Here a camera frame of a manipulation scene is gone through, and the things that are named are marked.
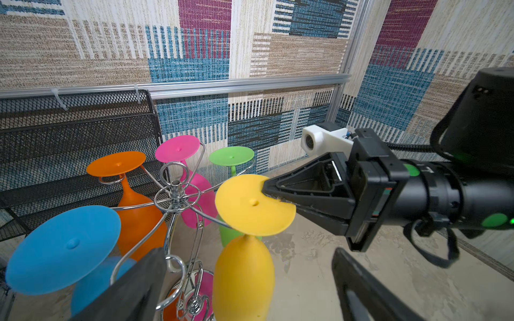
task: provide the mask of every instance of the black cylindrical motor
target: black cylindrical motor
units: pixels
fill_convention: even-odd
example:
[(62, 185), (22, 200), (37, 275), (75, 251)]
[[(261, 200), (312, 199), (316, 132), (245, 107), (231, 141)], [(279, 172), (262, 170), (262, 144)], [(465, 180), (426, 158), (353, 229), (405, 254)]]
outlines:
[(404, 161), (421, 171), (411, 173), (384, 224), (404, 226), (432, 211), (448, 217), (451, 228), (512, 228), (512, 177), (492, 175), (451, 162)]
[(468, 167), (514, 175), (513, 119), (514, 68), (481, 69), (451, 115), (441, 148)]

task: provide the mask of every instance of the magenta patch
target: magenta patch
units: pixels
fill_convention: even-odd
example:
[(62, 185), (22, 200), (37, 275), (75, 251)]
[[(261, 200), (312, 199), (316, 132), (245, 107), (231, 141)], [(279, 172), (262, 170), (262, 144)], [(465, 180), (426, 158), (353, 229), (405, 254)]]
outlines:
[(186, 58), (230, 58), (230, 31), (183, 29)]
[(437, 0), (392, 0), (377, 46), (416, 48)]
[(407, 67), (413, 52), (413, 48), (376, 45), (371, 55), (370, 64), (404, 69)]
[(183, 29), (230, 31), (231, 0), (178, 0)]

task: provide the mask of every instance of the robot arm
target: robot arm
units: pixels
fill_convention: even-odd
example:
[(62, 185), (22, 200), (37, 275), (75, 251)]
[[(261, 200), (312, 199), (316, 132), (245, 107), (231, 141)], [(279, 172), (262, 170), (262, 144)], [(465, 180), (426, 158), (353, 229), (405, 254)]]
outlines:
[[(458, 259), (451, 229), (472, 238), (485, 229), (514, 228), (513, 105), (514, 68), (482, 69), (436, 126), (431, 145), (420, 146), (451, 160), (445, 162), (399, 160), (370, 128), (350, 139), (333, 123), (306, 127), (302, 148), (318, 157), (266, 181), (262, 191), (345, 236), (352, 251), (366, 251), (383, 224), (404, 226), (426, 259), (447, 268)], [(500, 153), (490, 150), (492, 143)], [(439, 229), (449, 235), (448, 259), (426, 253), (411, 238), (413, 230), (428, 237)]]

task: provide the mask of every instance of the yellow wine glass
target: yellow wine glass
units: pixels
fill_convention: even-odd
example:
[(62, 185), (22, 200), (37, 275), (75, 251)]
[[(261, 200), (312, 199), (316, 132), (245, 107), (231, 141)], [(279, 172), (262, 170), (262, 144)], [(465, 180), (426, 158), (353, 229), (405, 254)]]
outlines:
[[(234, 177), (237, 175), (236, 166), (251, 161), (254, 156), (255, 152), (251, 148), (230, 146), (215, 150), (209, 156), (209, 160), (215, 165), (230, 167), (231, 176)], [(226, 247), (236, 237), (243, 236), (243, 233), (220, 225), (219, 236), (223, 247)]]
[(223, 249), (214, 270), (213, 311), (218, 321), (258, 321), (268, 314), (275, 272), (271, 255), (256, 235), (275, 235), (291, 225), (296, 207), (265, 196), (268, 178), (240, 175), (216, 193), (216, 208), (233, 229), (244, 233)]

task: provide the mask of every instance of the aluminum rail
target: aluminum rail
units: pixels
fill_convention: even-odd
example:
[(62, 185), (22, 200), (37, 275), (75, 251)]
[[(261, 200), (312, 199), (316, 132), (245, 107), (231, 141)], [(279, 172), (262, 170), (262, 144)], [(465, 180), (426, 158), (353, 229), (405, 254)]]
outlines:
[[(152, 99), (166, 99), (190, 96), (205, 96), (218, 93), (230, 93), (241, 91), (333, 85), (345, 83), (349, 79), (349, 74), (337, 73), (325, 75), (306, 75), (300, 77), (243, 78), (174, 83), (137, 84), (137, 89), (148, 90), (152, 96)], [(135, 84), (95, 87), (67, 87), (59, 88), (58, 93), (60, 95), (77, 93), (101, 93), (107, 91), (135, 90), (135, 88)], [(54, 93), (52, 92), (52, 88), (0, 91), (0, 99), (27, 98), (36, 96), (54, 96)]]
[[(353, 31), (353, 34), (350, 36), (346, 54), (344, 55), (343, 62), (341, 64), (341, 72), (345, 72), (344, 74), (346, 74), (346, 72), (350, 72), (355, 55), (357, 54), (358, 46), (362, 42), (362, 35), (364, 34), (366, 22), (370, 17), (373, 2), (374, 0), (364, 0), (362, 2), (362, 6), (359, 6), (358, 12), (355, 15), (356, 17), (359, 17), (359, 19), (356, 22), (355, 31)], [(333, 122), (336, 120), (337, 112), (339, 111), (339, 107), (343, 100), (343, 95), (344, 83), (340, 83), (336, 88), (334, 88), (334, 92), (332, 93), (332, 99), (326, 113), (325, 121)]]

